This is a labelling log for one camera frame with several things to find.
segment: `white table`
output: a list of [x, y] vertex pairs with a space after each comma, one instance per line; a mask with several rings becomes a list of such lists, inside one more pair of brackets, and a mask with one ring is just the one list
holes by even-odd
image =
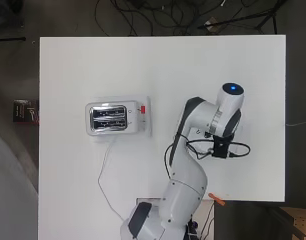
[[201, 162], [207, 192], [223, 199], [284, 200], [285, 37], [42, 38], [39, 240], [119, 239], [119, 219], [97, 185], [108, 146], [86, 134], [84, 109], [98, 97], [143, 94], [149, 139], [118, 139], [102, 184], [128, 217], [138, 197], [161, 197], [163, 154], [187, 99], [214, 102], [225, 82], [245, 89], [249, 156]]

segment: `wire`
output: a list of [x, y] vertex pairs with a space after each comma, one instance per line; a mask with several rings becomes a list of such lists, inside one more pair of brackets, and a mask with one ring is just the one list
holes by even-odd
[[[195, 143], [195, 142], [214, 142], [214, 140], [210, 140], [210, 139], [196, 139], [196, 140], [188, 141], [186, 144], [187, 145], [188, 144], [191, 145], [191, 143]], [[242, 147], [247, 148], [247, 152], [244, 153], [244, 154], [235, 154], [235, 153], [229, 152], [229, 157], [231, 157], [231, 158], [233, 158], [233, 157], [245, 157], [245, 156], [249, 155], [250, 152], [251, 152], [251, 147], [249, 145], [245, 144], [245, 143], [230, 142], [229, 145], [238, 145], [238, 146], [242, 146]], [[198, 155], [202, 155], [202, 157], [200, 157], [200, 159], [203, 159], [203, 158], [207, 157], [208, 155], [210, 155], [212, 153], [210, 150], [208, 150], [208, 152], [206, 152], [206, 153], [197, 152], [196, 150], [195, 151], [193, 150], [193, 152], [195, 154], [198, 153]]]
[[95, 19], [95, 22], [96, 22], [96, 24], [97, 24], [97, 26], [101, 29], [101, 31], [106, 35], [106, 36], [110, 36], [110, 35], [108, 35], [105, 31], [104, 31], [104, 29], [102, 28], [102, 26], [100, 25], [100, 23], [98, 22], [98, 20], [97, 20], [97, 6], [99, 5], [99, 2], [100, 2], [101, 0], [97, 0], [97, 2], [96, 2], [96, 5], [95, 5], [95, 8], [94, 8], [94, 19]]
[[297, 126], [301, 126], [301, 125], [305, 125], [306, 122], [300, 122], [300, 123], [293, 123], [293, 124], [285, 124], [285, 126], [287, 127], [297, 127]]
[[169, 176], [169, 179], [171, 178], [170, 177], [170, 172], [169, 172], [169, 169], [167, 167], [167, 159], [166, 159], [166, 155], [167, 155], [167, 152], [170, 150], [170, 148], [173, 147], [173, 143], [167, 147], [167, 149], [165, 150], [165, 153], [164, 153], [164, 165], [165, 165], [165, 170], [167, 172], [167, 175]]
[[188, 30], [188, 29], [189, 29], [189, 28], [190, 28], [190, 27], [191, 27], [200, 17], [202, 17], [202, 16], [204, 16], [204, 15], [206, 15], [206, 14], [208, 14], [208, 13], [214, 11], [214, 10], [216, 10], [216, 9], [219, 8], [219, 7], [221, 7], [222, 2], [223, 2], [223, 0], [221, 0], [221, 1], [220, 1], [216, 6], [214, 6], [213, 8], [211, 8], [211, 9], [209, 9], [209, 10], [207, 10], [207, 11], [205, 11], [205, 12], [199, 14], [197, 17], [195, 17], [195, 18], [191, 21], [191, 23], [188, 25], [188, 27], [186, 28], [185, 32], [187, 32], [187, 30]]
[[245, 7], [245, 8], [249, 8], [249, 7], [252, 7], [255, 3], [257, 3], [259, 0], [254, 0], [252, 3], [250, 3], [250, 4], [245, 4], [244, 3], [244, 0], [241, 0], [241, 4], [243, 5], [243, 7]]
[[212, 212], [213, 207], [214, 207], [214, 202], [212, 203], [212, 206], [210, 207], [209, 213], [207, 214], [207, 218], [206, 218], [206, 220], [205, 220], [205, 223], [204, 223], [203, 228], [202, 228], [202, 231], [201, 231], [200, 240], [202, 239], [202, 236], [203, 236], [203, 233], [204, 233], [206, 224], [207, 224], [207, 222], [209, 221], [209, 218], [210, 218], [210, 215], [211, 215], [211, 212]]
[[115, 7], [116, 7], [116, 9], [118, 9], [119, 11], [122, 11], [122, 12], [130, 12], [130, 13], [138, 13], [138, 14], [140, 14], [143, 18], [145, 18], [146, 19], [146, 21], [149, 23], [149, 25], [150, 25], [150, 29], [151, 29], [151, 36], [154, 36], [154, 34], [153, 34], [153, 23], [151, 22], [151, 20], [144, 14], [144, 13], [142, 13], [142, 12], [140, 12], [140, 11], [137, 11], [137, 10], [132, 10], [132, 9], [130, 9], [130, 10], [128, 10], [128, 9], [122, 9], [122, 8], [120, 8], [117, 4], [116, 5], [114, 5]]
[[212, 222], [214, 222], [214, 218], [212, 218], [212, 220], [210, 221], [209, 227], [207, 228], [207, 234], [205, 235], [203, 240], [206, 240], [206, 238], [209, 236]]
[[112, 207], [112, 205], [111, 205], [109, 199], [107, 198], [107, 196], [106, 196], [106, 194], [105, 194], [105, 192], [104, 192], [104, 190], [103, 190], [103, 188], [102, 188], [102, 186], [101, 186], [101, 181], [100, 181], [100, 180], [101, 180], [101, 177], [102, 177], [102, 174], [103, 174], [103, 172], [104, 172], [106, 163], [107, 163], [107, 161], [108, 161], [109, 153], [110, 153], [111, 148], [113, 147], [115, 141], [116, 141], [116, 137], [112, 139], [112, 141], [110, 142], [109, 146], [107, 147], [107, 149], [106, 149], [106, 151], [105, 151], [104, 159], [103, 159], [103, 163], [102, 163], [102, 167], [101, 167], [101, 171], [100, 171], [99, 177], [98, 177], [98, 179], [97, 179], [97, 183], [98, 183], [98, 185], [99, 185], [99, 187], [100, 187], [100, 189], [101, 189], [101, 192], [102, 192], [102, 194], [103, 194], [103, 196], [104, 196], [104, 198], [105, 198], [107, 204], [109, 205], [110, 209], [112, 210], [112, 212], [114, 212], [114, 213], [116, 214], [116, 216], [118, 216], [118, 217], [121, 219], [121, 221], [124, 222], [124, 219], [122, 218], [122, 216]]
[[[233, 16], [230, 20], [234, 19], [237, 15], [239, 15], [239, 13], [242, 11], [243, 8], [240, 8]], [[221, 27], [219, 29], [219, 31], [216, 32], [216, 34], [220, 34], [222, 31], [224, 31], [230, 24], [226, 24], [225, 26]]]
[[[118, 5], [117, 5], [117, 1], [116, 0], [114, 0], [114, 2], [113, 2], [113, 0], [110, 0], [110, 2], [112, 3], [112, 5], [115, 7], [115, 9], [117, 10], [117, 11], [119, 11], [119, 13], [122, 15], [122, 17], [125, 19], [125, 21], [127, 22], [127, 24], [130, 26], [130, 33], [129, 33], [129, 35], [132, 35], [132, 32], [134, 32], [134, 35], [135, 36], [138, 36], [137, 35], [137, 32], [135, 31], [135, 29], [134, 29], [134, 27], [133, 27], [133, 21], [134, 21], [134, 16], [133, 16], [133, 12], [131, 12], [131, 21], [132, 21], [132, 23], [130, 23], [130, 21], [128, 20], [128, 18], [125, 16], [125, 14], [123, 13], [123, 11], [121, 11], [120, 10], [120, 8], [118, 7]], [[127, 4], [127, 2], [126, 2], [126, 0], [123, 0], [123, 2], [124, 2], [124, 4], [126, 5], [126, 7], [129, 9], [129, 10], [131, 10], [131, 8], [130, 8], [130, 6]]]

